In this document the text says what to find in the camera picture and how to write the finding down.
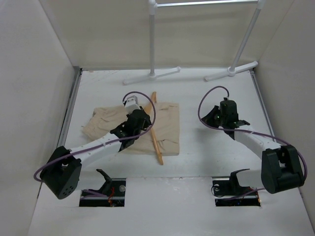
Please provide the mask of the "wooden clothes hanger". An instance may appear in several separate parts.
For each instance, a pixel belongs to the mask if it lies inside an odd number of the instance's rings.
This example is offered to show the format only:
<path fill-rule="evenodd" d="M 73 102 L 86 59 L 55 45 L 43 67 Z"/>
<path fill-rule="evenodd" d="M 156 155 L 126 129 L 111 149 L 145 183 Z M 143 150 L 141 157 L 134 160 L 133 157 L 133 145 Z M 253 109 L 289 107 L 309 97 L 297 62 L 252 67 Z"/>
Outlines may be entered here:
<path fill-rule="evenodd" d="M 154 91 L 151 95 L 151 100 L 154 104 L 157 103 L 157 92 Z M 144 108 L 144 111 L 150 115 L 151 114 L 151 111 L 153 109 L 153 106 L 151 103 L 147 104 Z M 155 152 L 156 152 L 156 156 L 157 156 L 157 160 L 159 162 L 160 165 L 164 165 L 164 162 L 163 162 L 163 157 L 162 157 L 162 152 L 161 152 L 161 148 L 158 144 L 158 136 L 157 136 L 157 133 L 156 131 L 152 128 L 150 130 L 151 132 L 151 139 L 152 139 L 152 143 L 153 143 L 153 147 L 155 149 Z"/>

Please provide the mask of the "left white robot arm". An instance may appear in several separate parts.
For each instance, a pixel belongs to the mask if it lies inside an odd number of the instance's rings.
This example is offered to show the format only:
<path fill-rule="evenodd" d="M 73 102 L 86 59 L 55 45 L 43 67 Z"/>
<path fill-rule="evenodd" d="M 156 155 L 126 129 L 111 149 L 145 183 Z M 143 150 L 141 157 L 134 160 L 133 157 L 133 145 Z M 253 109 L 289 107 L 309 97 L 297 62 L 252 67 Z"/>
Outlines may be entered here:
<path fill-rule="evenodd" d="M 68 197 L 78 189 L 83 168 L 125 150 L 152 127 L 150 116 L 142 108 L 126 117 L 105 136 L 88 144 L 73 149 L 56 148 L 47 164 L 34 174 L 35 180 L 46 184 L 59 200 Z"/>

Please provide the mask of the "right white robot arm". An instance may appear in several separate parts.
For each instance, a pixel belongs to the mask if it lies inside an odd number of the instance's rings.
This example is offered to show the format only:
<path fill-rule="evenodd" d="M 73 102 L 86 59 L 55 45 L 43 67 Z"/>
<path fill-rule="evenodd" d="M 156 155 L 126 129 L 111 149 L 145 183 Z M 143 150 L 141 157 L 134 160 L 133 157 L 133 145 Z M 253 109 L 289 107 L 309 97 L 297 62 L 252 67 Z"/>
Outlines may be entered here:
<path fill-rule="evenodd" d="M 256 132 L 251 124 L 239 119 L 237 104 L 227 97 L 204 117 L 198 118 L 203 125 L 223 131 L 231 139 L 243 144 L 261 160 L 258 176 L 262 188 L 270 194 L 283 192 L 304 185 L 305 161 L 299 151 L 280 138 Z"/>

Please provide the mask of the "beige trousers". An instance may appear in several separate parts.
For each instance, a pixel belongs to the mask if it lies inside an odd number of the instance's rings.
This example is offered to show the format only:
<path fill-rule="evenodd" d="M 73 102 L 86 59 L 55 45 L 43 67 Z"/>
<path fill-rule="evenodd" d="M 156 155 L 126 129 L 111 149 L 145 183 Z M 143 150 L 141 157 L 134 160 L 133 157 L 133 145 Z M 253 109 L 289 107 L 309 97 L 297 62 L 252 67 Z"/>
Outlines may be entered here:
<path fill-rule="evenodd" d="M 155 104 L 156 121 L 152 130 L 155 132 L 157 145 L 163 156 L 180 153 L 180 112 L 178 103 L 160 102 Z M 106 135 L 126 120 L 126 111 L 122 105 L 115 107 L 94 108 L 93 116 L 82 129 L 91 141 Z M 124 154 L 155 154 L 151 132 L 141 136 L 134 144 L 123 150 Z"/>

